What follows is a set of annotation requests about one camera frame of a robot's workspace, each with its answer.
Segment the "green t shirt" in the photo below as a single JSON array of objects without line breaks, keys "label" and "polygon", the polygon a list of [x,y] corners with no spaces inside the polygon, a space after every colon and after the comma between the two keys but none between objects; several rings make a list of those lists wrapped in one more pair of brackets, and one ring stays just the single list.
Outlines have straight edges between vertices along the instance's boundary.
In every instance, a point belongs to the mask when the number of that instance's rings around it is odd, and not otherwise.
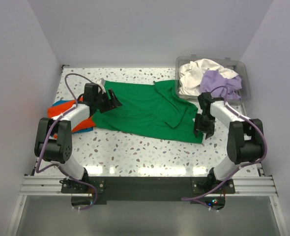
[{"label": "green t shirt", "polygon": [[97,111],[92,120],[96,127],[140,136],[201,144],[203,135],[194,134],[198,108],[179,98],[174,81],[151,85],[105,82],[122,104],[111,111]]}]

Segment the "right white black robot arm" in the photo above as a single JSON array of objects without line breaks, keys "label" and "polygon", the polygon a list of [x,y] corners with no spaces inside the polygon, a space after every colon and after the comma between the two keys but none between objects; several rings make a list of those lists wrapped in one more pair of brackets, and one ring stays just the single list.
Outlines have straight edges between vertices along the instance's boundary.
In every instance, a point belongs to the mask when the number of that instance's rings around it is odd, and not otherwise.
[{"label": "right white black robot arm", "polygon": [[267,143],[260,119],[243,116],[221,97],[212,97],[210,92],[198,96],[202,112],[196,114],[195,136],[206,139],[215,132],[215,121],[219,120],[228,128],[227,156],[208,175],[208,182],[226,181],[241,168],[257,164],[267,154]]}]

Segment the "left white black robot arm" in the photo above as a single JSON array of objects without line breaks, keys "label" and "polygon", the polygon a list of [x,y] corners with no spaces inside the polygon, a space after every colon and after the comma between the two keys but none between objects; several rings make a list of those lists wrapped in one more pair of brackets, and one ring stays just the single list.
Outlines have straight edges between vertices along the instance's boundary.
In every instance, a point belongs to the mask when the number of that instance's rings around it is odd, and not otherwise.
[{"label": "left white black robot arm", "polygon": [[34,146],[34,154],[39,158],[36,172],[47,169],[40,169],[43,160],[49,162],[50,167],[57,166],[68,178],[82,180],[86,170],[72,154],[72,130],[97,111],[104,113],[120,106],[112,89],[87,83],[82,96],[76,98],[69,109],[52,118],[40,119]]}]

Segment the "lavender crumpled t shirt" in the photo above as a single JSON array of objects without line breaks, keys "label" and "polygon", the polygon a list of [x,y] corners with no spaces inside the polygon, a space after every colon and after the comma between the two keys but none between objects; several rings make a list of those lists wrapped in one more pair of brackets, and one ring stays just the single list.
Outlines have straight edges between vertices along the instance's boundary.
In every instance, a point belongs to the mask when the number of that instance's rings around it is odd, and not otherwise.
[{"label": "lavender crumpled t shirt", "polygon": [[240,100],[237,91],[242,89],[242,79],[236,75],[231,79],[224,78],[218,71],[206,71],[203,75],[199,91],[210,92],[212,97],[223,97],[227,100]]}]

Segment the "white crumpled t shirt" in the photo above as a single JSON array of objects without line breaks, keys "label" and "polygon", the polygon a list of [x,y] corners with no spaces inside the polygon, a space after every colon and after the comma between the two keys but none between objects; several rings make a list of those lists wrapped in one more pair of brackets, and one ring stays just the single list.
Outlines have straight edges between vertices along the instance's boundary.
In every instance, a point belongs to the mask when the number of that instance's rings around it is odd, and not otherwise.
[{"label": "white crumpled t shirt", "polygon": [[224,78],[231,79],[239,75],[232,69],[224,67],[211,59],[199,59],[184,64],[179,69],[179,94],[198,96],[200,84],[206,71],[218,71]]}]

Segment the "clear plastic bin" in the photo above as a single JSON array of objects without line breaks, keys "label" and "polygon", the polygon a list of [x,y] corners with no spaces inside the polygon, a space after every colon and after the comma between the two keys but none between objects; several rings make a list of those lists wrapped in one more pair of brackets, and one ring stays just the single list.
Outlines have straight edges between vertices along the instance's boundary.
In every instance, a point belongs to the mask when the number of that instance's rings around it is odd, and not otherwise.
[{"label": "clear plastic bin", "polygon": [[[176,66],[175,66],[175,91],[177,93],[177,95],[180,98],[183,99],[197,99],[198,96],[190,96],[190,95],[180,95],[179,94],[179,69],[182,65],[189,63],[190,61],[196,61],[199,59],[203,59],[203,58],[199,58],[199,57],[194,57],[194,56],[180,56],[176,59]],[[239,76],[242,79],[241,85],[242,85],[242,89],[237,91],[237,94],[241,97],[240,100],[228,100],[228,102],[232,105],[240,105],[248,100],[251,99],[251,93],[250,93],[250,88],[249,88],[249,81],[248,81],[248,74],[247,74],[247,70],[246,70],[246,66],[244,63],[237,61],[237,60],[231,60],[231,59],[211,59],[217,63],[219,63],[220,65],[227,67],[229,69],[234,70],[235,72],[237,72],[239,74]]]}]

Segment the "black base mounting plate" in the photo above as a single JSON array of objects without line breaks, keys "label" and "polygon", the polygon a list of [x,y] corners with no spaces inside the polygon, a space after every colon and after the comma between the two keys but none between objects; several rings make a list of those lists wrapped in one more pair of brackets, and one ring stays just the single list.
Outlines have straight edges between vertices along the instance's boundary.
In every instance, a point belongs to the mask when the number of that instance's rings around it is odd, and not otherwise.
[{"label": "black base mounting plate", "polygon": [[206,185],[206,177],[87,177],[95,188],[66,179],[60,181],[61,193],[71,194],[74,207],[86,207],[94,202],[105,205],[108,201],[180,201],[183,197],[200,196],[216,187]]}]

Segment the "aluminium frame rail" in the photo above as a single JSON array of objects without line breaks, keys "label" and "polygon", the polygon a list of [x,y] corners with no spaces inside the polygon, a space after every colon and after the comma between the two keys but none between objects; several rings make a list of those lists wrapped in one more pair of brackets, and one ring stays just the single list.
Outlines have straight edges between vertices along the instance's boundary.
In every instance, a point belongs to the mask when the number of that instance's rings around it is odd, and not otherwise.
[{"label": "aluminium frame rail", "polygon": [[[19,195],[55,196],[61,195],[62,176],[25,176]],[[235,195],[241,197],[276,197],[278,196],[273,177],[235,177]]]}]

